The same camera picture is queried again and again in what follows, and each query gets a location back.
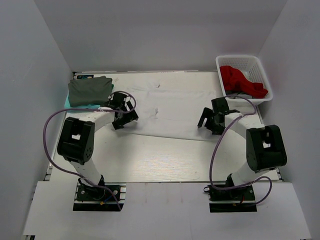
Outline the white t-shirt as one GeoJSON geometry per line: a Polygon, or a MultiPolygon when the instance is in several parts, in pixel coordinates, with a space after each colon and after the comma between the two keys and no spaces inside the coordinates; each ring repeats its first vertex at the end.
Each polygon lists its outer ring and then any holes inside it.
{"type": "Polygon", "coordinates": [[[205,127],[198,128],[204,108],[211,108],[215,91],[162,89],[159,84],[133,85],[126,92],[133,95],[138,120],[118,132],[142,136],[195,141],[217,141],[205,127]]]}

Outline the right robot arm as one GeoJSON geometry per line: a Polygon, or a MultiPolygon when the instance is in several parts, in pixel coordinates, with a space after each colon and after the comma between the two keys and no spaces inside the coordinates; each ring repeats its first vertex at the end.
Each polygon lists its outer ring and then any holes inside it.
{"type": "Polygon", "coordinates": [[[239,110],[230,109],[225,97],[211,100],[211,108],[202,111],[197,127],[210,130],[218,136],[209,164],[209,182],[213,189],[226,192],[226,195],[236,200],[244,193],[244,187],[252,185],[265,178],[265,173],[287,164],[287,154],[277,125],[264,125],[251,122],[250,117],[257,113],[254,103],[245,98],[253,108],[252,112],[242,114],[239,110]],[[246,162],[226,180],[225,187],[219,187],[213,182],[213,166],[219,146],[226,133],[232,130],[245,139],[246,162]]]}

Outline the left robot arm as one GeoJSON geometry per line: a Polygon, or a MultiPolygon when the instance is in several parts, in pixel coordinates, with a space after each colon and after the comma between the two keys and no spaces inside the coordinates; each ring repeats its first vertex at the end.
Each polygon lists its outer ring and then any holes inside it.
{"type": "Polygon", "coordinates": [[[125,91],[116,91],[97,110],[85,117],[65,119],[57,153],[75,169],[79,182],[89,186],[88,193],[99,200],[105,196],[104,177],[93,161],[95,133],[111,124],[114,130],[137,121],[136,100],[125,91]]]}

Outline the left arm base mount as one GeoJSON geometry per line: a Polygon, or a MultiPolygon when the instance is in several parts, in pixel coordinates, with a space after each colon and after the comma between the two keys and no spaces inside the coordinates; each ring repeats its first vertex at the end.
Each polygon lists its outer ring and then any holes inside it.
{"type": "MultiPolygon", "coordinates": [[[[125,183],[105,183],[115,195],[120,208],[125,204],[126,184],[125,183]]],[[[74,212],[120,212],[112,194],[105,190],[99,189],[93,191],[93,188],[87,185],[77,184],[73,209],[74,212]]]]}

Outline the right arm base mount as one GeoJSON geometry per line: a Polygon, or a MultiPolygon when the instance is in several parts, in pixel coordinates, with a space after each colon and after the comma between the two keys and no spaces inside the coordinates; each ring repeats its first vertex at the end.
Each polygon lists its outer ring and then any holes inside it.
{"type": "Polygon", "coordinates": [[[233,190],[217,190],[211,185],[203,188],[208,194],[210,213],[253,213],[257,212],[252,186],[233,190]]]}

